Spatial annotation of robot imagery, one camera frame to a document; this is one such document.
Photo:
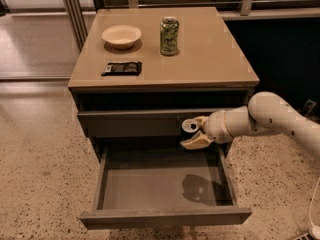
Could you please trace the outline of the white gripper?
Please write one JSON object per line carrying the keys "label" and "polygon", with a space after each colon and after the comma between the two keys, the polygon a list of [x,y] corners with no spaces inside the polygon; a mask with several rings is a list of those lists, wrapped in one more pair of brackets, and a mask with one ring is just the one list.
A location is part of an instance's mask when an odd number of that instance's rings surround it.
{"label": "white gripper", "polygon": [[181,142],[181,146],[187,150],[207,148],[212,142],[223,144],[233,140],[226,127],[225,110],[212,113],[210,116],[198,116],[194,120],[205,134],[199,130],[190,139]]}

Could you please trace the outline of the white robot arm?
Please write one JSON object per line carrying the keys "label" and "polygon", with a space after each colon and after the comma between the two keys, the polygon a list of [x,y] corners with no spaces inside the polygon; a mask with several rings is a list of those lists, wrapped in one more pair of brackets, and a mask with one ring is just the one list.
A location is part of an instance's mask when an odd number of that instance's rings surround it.
{"label": "white robot arm", "polygon": [[193,133],[190,139],[181,142],[187,150],[206,148],[211,143],[228,143],[239,136],[282,133],[320,160],[320,125],[271,92],[256,93],[247,106],[184,120],[182,129]]}

